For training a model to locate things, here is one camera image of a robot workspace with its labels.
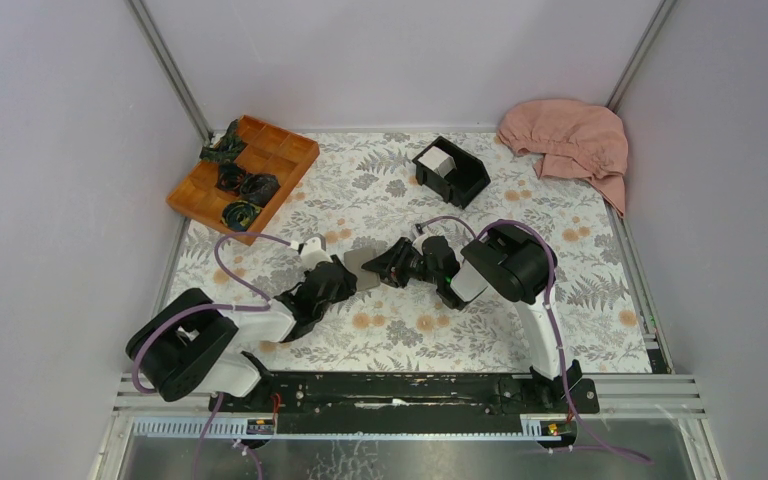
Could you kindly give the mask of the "black card tray box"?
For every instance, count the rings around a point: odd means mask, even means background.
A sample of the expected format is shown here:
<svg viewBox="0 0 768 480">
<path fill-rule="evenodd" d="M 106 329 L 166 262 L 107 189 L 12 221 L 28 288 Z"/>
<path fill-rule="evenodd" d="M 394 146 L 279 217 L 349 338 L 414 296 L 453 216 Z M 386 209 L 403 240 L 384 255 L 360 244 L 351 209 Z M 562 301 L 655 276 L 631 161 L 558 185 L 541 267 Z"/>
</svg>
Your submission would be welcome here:
<svg viewBox="0 0 768 480">
<path fill-rule="evenodd" d="M 443 136 L 438 136 L 411 162 L 419 185 L 460 209 L 465 209 L 491 183 L 481 160 Z"/>
</svg>

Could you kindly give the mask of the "grey leather card holder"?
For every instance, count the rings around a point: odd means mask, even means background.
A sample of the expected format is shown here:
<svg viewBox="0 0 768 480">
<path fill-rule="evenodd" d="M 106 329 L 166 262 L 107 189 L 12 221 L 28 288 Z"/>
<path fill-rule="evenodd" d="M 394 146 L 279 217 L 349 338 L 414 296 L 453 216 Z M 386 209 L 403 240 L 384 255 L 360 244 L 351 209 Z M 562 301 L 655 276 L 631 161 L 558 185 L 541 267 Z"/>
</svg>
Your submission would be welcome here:
<svg viewBox="0 0 768 480">
<path fill-rule="evenodd" d="M 343 263 L 347 270 L 356 277 L 356 289 L 358 292 L 368 291 L 380 285 L 379 276 L 363 268 L 363 265 L 377 256 L 372 247 L 361 247 L 347 251 L 343 256 Z"/>
</svg>

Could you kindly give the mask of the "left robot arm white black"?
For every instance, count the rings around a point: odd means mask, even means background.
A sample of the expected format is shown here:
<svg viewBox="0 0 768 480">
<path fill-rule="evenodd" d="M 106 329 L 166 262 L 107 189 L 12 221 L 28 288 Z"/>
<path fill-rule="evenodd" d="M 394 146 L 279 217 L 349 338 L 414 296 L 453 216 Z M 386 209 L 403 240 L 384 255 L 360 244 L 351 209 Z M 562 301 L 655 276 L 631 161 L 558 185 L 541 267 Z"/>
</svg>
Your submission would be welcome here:
<svg viewBox="0 0 768 480">
<path fill-rule="evenodd" d="M 166 402 L 194 392 L 223 393 L 245 410 L 259 410 L 270 397 L 268 372 L 245 345 L 298 340 L 356 291 L 356 275 L 335 256 L 263 305 L 216 303 L 190 288 L 128 341 L 132 385 Z"/>
</svg>

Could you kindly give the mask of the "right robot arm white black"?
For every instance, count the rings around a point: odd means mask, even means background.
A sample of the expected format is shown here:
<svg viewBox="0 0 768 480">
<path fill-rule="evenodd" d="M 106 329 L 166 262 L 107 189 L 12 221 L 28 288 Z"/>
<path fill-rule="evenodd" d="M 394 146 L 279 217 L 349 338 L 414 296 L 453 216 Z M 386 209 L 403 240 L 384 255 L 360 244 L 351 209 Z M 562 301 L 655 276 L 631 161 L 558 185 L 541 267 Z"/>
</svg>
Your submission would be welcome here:
<svg viewBox="0 0 768 480">
<path fill-rule="evenodd" d="M 571 366 L 556 336 L 560 327 L 549 311 L 554 307 L 550 282 L 555 253 L 535 235 L 507 222 L 488 226 L 457 255 L 442 235 L 422 233 L 400 238 L 384 253 L 361 264 L 384 284 L 404 288 L 412 280 L 430 283 L 449 308 L 462 310 L 491 288 L 515 306 L 529 338 L 530 371 L 542 378 L 533 386 L 535 402 L 557 412 L 573 398 L 573 387 L 562 374 Z"/>
</svg>

